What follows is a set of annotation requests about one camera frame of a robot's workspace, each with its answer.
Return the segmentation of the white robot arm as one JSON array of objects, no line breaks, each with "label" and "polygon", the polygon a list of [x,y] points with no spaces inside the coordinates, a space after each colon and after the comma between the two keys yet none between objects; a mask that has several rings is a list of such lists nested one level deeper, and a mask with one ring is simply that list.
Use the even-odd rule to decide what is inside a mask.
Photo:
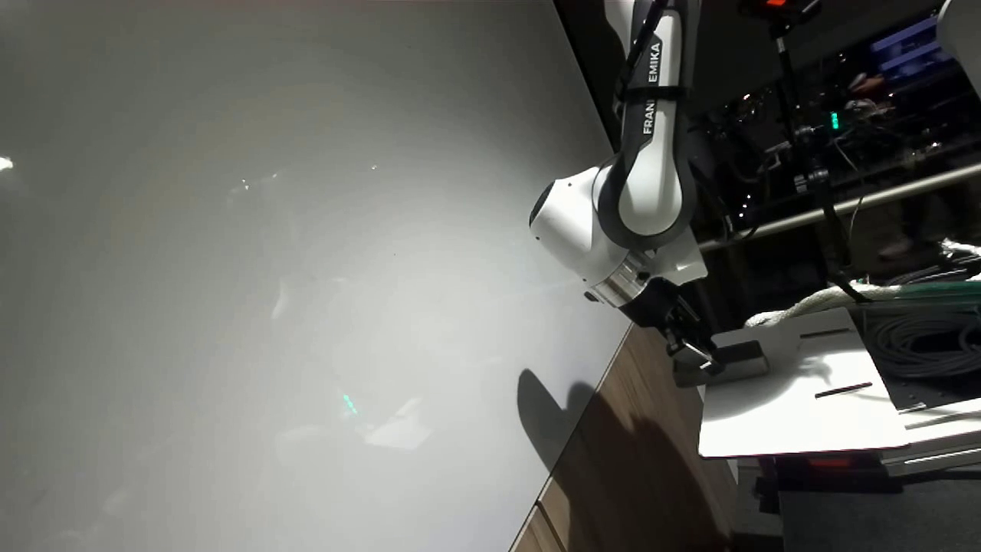
[{"label": "white robot arm", "polygon": [[611,30],[624,56],[614,78],[616,155],[554,176],[530,206],[526,229],[592,296],[662,330],[671,354],[697,370],[716,370],[719,346],[685,296],[707,279],[685,159],[701,0],[614,4]]}]

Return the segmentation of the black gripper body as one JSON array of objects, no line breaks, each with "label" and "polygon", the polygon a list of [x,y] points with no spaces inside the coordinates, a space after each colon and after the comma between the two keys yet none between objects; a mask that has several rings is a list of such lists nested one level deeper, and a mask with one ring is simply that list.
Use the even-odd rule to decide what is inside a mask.
[{"label": "black gripper body", "polygon": [[658,328],[674,336],[704,336],[707,325],[688,304],[685,290],[665,279],[650,279],[646,288],[631,296],[621,311],[639,328]]}]

